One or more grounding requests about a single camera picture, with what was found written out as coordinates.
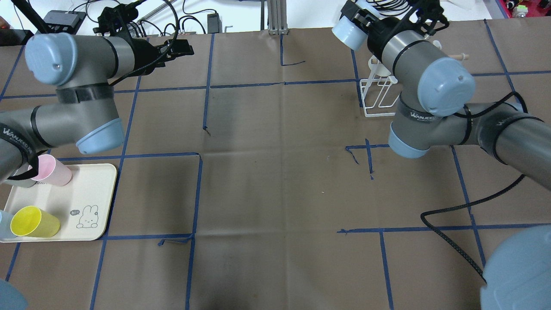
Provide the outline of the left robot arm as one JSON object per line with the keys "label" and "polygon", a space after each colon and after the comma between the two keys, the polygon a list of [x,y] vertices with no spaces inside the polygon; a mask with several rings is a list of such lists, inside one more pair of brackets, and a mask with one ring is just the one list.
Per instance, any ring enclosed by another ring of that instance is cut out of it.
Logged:
{"label": "left robot arm", "polygon": [[39,173],[39,155],[75,144],[96,154],[124,143],[114,86],[181,56],[194,54],[175,32],[153,46],[133,38],[127,25],[137,18],[141,0],[106,7],[95,36],[37,34],[25,46],[28,69],[41,83],[56,87],[57,104],[1,112],[1,181],[21,181]]}

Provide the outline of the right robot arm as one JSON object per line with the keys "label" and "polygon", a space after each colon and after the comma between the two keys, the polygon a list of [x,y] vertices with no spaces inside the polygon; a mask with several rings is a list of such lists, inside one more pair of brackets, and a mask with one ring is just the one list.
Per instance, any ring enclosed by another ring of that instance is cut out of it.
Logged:
{"label": "right robot arm", "polygon": [[[366,0],[347,0],[333,34],[353,50],[370,52],[402,83],[388,144],[405,158],[424,156],[433,146],[477,145],[501,164],[521,173],[511,185],[489,197],[460,205],[468,208],[508,192],[530,178],[550,189],[550,126],[527,110],[517,92],[494,103],[470,103],[472,75],[427,37],[449,27],[438,0],[409,0],[403,19],[383,16]],[[427,216],[422,222],[457,251],[482,277],[483,310],[550,308],[550,225],[524,229],[503,241],[481,268]]]}

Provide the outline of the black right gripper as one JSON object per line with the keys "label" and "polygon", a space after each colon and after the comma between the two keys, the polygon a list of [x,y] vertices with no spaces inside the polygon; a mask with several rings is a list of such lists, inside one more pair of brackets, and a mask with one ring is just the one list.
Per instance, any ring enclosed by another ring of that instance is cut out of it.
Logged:
{"label": "black right gripper", "polygon": [[368,42],[385,43],[402,31],[430,37],[449,27],[438,0],[347,0],[341,8],[368,34]]}

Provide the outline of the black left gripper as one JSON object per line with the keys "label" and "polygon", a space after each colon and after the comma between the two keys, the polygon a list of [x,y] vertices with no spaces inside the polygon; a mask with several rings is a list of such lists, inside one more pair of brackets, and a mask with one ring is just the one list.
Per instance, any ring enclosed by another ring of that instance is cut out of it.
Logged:
{"label": "black left gripper", "polygon": [[138,17],[136,4],[119,4],[104,8],[98,17],[95,34],[102,34],[115,55],[116,72],[151,72],[182,56],[194,55],[187,39],[172,37],[161,45],[131,36],[128,24]]}

